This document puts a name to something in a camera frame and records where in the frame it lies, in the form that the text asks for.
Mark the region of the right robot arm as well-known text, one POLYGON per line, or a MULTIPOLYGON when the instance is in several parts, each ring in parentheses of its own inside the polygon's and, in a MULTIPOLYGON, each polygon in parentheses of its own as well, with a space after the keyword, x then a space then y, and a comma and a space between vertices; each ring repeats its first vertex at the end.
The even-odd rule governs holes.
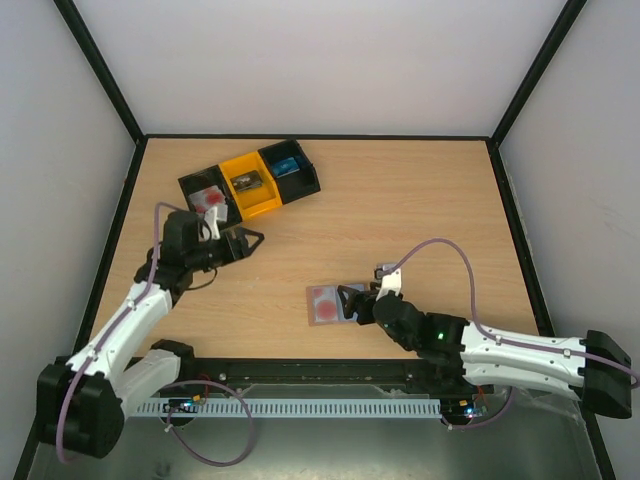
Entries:
POLYGON ((462 317, 424 313, 396 289, 340 285, 346 317, 376 324, 406 351, 436 365, 455 392, 467 383, 536 390, 581 402, 597 415, 628 419, 637 379, 627 353, 606 333, 542 337, 490 328, 462 317))

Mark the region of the black VIP card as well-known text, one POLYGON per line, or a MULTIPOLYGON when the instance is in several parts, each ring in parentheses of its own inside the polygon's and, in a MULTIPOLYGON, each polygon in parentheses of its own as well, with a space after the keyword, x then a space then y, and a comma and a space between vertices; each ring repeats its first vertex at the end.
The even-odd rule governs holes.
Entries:
POLYGON ((234 190, 240 194, 250 190, 261 188, 263 180, 257 170, 251 170, 231 179, 234 190))

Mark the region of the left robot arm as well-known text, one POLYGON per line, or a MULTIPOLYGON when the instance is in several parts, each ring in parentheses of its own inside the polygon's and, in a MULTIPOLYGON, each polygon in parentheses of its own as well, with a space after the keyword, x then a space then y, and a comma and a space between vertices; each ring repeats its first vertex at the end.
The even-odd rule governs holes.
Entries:
POLYGON ((176 209, 156 217, 153 245, 124 301, 102 329, 65 361, 47 365, 37 380, 38 439, 63 464, 76 455, 101 459, 115 447, 125 421, 153 394, 199 384, 191 346, 161 340, 132 360, 156 324, 193 290, 198 272, 217 273, 250 257, 260 232, 220 231, 211 213, 176 209))

